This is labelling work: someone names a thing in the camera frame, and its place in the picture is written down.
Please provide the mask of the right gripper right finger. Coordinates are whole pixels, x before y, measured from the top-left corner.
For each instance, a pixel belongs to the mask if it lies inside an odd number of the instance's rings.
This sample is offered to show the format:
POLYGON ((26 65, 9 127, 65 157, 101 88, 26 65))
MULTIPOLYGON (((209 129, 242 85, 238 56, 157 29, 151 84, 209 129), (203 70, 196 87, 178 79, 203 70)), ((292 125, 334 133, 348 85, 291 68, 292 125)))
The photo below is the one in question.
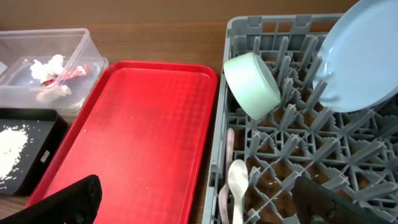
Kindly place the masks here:
POLYGON ((317 223, 315 217, 327 224, 389 223, 303 176, 295 180, 292 199, 300 224, 317 223))

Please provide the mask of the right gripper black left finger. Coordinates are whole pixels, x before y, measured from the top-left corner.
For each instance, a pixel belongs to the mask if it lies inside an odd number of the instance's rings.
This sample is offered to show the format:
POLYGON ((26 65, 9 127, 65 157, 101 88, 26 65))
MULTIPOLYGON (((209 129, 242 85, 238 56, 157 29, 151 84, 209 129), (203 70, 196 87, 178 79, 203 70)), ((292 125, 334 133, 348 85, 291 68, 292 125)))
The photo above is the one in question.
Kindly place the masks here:
POLYGON ((1 224, 94 222, 102 199, 101 182, 89 175, 55 194, 1 220, 1 224))

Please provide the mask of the white plastic spoon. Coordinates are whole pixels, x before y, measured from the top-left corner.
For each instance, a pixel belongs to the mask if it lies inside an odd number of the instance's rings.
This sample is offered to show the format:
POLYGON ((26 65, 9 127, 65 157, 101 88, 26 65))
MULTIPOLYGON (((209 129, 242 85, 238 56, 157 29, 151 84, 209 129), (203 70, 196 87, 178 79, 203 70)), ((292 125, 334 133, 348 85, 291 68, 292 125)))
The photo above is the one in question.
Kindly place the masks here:
POLYGON ((248 189, 249 177, 246 164, 241 159, 232 162, 228 171, 228 186, 233 194, 233 224, 243 224, 243 197, 248 189))

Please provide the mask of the rice and food scraps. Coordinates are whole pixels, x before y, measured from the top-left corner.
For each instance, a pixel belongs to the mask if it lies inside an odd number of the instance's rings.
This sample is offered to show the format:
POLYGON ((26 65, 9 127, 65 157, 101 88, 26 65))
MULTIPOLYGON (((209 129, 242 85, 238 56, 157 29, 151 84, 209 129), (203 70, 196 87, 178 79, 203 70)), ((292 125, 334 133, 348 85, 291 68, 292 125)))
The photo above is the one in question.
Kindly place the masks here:
POLYGON ((28 143, 33 143, 29 136, 30 126, 10 126, 4 124, 1 130, 1 190, 6 190, 8 180, 16 180, 18 175, 25 174, 22 168, 22 152, 28 143))

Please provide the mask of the white tissue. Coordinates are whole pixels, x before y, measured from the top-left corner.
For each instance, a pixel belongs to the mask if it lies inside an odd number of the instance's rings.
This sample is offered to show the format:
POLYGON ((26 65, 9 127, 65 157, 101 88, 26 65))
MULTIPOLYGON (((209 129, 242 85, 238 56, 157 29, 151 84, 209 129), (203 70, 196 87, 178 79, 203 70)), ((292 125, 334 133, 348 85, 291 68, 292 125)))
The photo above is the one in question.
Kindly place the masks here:
MULTIPOLYGON (((31 75, 33 79, 39 80, 42 86, 51 85, 58 76, 63 72, 63 55, 54 55, 48 63, 42 64, 40 61, 34 59, 34 64, 30 66, 31 75)), ((71 89, 66 85, 57 85, 52 90, 42 90, 37 96, 36 100, 41 103, 51 103, 61 96, 71 95, 71 89)))

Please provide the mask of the red snack wrapper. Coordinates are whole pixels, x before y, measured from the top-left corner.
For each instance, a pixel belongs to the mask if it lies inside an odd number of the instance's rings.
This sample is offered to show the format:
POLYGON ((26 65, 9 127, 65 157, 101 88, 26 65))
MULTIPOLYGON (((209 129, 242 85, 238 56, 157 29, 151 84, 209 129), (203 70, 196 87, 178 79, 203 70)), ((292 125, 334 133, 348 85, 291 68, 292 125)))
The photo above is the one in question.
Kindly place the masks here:
MULTIPOLYGON (((90 73, 90 69, 88 68, 87 64, 79 65, 73 70, 69 70, 62 78, 61 80, 69 80, 75 77, 80 77, 80 76, 85 76, 90 73)), ((55 82, 55 80, 58 78, 58 75, 52 75, 48 79, 46 79, 44 82, 41 83, 42 86, 49 86, 52 83, 55 82)))

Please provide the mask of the green bowl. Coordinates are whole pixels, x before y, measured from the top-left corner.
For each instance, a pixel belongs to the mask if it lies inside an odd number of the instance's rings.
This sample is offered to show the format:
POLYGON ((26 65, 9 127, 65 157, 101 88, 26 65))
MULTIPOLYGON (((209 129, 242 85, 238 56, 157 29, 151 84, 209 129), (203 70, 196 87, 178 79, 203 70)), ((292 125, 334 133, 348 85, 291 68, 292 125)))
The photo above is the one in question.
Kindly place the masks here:
POLYGON ((280 103, 280 90, 266 63, 253 52, 224 62, 223 70, 236 101, 252 119, 259 120, 280 103))

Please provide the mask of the light blue plate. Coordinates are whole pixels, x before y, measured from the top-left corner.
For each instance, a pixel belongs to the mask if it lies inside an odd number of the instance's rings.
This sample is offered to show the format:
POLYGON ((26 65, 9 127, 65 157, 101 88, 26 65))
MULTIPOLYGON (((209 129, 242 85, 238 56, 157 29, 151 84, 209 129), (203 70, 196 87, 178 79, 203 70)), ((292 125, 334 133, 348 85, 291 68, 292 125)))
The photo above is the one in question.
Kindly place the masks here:
POLYGON ((339 113, 376 106, 397 94, 397 0, 361 0, 333 26, 318 56, 319 102, 339 113))

